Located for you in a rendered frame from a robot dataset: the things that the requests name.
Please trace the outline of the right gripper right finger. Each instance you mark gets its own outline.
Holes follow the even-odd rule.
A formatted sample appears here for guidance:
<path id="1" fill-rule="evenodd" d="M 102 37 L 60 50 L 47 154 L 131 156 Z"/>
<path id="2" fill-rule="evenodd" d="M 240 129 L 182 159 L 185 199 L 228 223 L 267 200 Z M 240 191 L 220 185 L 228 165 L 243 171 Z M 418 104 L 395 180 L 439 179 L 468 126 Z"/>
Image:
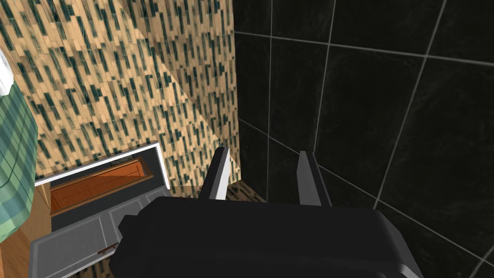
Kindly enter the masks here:
<path id="1" fill-rule="evenodd" d="M 302 205 L 331 207 L 332 203 L 312 152 L 302 151 L 298 157 L 297 185 Z"/>

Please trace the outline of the white rounded object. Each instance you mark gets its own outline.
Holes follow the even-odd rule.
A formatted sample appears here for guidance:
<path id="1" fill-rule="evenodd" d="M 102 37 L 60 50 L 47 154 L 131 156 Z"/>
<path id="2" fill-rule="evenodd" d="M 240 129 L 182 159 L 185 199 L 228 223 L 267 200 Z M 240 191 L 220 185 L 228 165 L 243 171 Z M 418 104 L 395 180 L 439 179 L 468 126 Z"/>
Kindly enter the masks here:
<path id="1" fill-rule="evenodd" d="M 7 96 L 14 84 L 14 75 L 12 68 L 0 49 L 0 96 Z"/>

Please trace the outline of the grey panelled door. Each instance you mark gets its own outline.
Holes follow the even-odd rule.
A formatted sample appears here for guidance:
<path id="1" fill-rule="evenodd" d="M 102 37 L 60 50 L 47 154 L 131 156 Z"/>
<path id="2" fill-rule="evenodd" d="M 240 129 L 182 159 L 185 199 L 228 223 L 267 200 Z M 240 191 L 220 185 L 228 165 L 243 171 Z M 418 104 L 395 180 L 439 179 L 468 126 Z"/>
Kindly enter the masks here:
<path id="1" fill-rule="evenodd" d="M 161 186 L 103 212 L 43 236 L 30 244 L 28 278 L 67 278 L 115 252 L 97 254 L 122 236 L 118 225 L 125 215 L 137 215 L 153 199 L 170 196 Z"/>

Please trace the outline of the green plaid cloth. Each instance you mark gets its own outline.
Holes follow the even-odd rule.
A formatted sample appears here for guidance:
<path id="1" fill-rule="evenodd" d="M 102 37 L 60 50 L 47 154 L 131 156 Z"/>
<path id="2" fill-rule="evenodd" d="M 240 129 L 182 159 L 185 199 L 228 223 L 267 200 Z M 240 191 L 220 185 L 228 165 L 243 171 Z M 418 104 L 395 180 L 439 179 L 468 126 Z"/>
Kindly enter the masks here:
<path id="1" fill-rule="evenodd" d="M 35 190 L 38 126 L 14 83 L 0 96 L 0 243 L 29 218 Z"/>

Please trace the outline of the orange wooden panel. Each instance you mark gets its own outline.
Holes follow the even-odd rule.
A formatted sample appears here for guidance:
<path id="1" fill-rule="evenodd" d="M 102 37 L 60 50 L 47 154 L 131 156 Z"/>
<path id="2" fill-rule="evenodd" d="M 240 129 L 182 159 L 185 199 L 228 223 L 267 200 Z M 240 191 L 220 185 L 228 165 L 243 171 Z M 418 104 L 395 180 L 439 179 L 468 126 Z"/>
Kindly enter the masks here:
<path id="1" fill-rule="evenodd" d="M 120 163 L 50 188 L 50 217 L 153 178 L 143 158 Z"/>

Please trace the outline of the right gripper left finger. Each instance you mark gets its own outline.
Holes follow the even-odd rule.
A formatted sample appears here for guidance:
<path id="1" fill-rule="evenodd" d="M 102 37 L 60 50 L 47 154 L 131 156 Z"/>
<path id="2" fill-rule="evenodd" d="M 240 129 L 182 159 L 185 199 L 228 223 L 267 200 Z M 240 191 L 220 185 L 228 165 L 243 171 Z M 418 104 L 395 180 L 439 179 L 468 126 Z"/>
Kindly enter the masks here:
<path id="1" fill-rule="evenodd" d="M 218 147 L 212 157 L 198 198 L 225 200 L 230 172 L 230 149 Z"/>

